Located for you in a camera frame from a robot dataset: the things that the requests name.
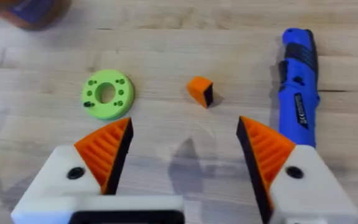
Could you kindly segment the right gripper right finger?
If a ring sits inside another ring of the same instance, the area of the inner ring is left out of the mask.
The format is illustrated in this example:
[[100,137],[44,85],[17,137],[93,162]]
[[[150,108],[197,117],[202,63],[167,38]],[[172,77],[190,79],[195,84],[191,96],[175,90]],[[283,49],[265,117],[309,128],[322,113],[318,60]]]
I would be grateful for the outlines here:
[[358,209],[315,148],[245,116],[236,135],[263,223],[358,223]]

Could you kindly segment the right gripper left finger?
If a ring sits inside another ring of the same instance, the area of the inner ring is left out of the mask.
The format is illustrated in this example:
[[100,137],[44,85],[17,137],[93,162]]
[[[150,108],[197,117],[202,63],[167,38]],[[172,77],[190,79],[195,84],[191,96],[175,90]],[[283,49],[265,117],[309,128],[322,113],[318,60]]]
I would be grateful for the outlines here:
[[130,118],[57,146],[11,213],[15,222],[67,222],[104,195],[115,195],[133,138]]

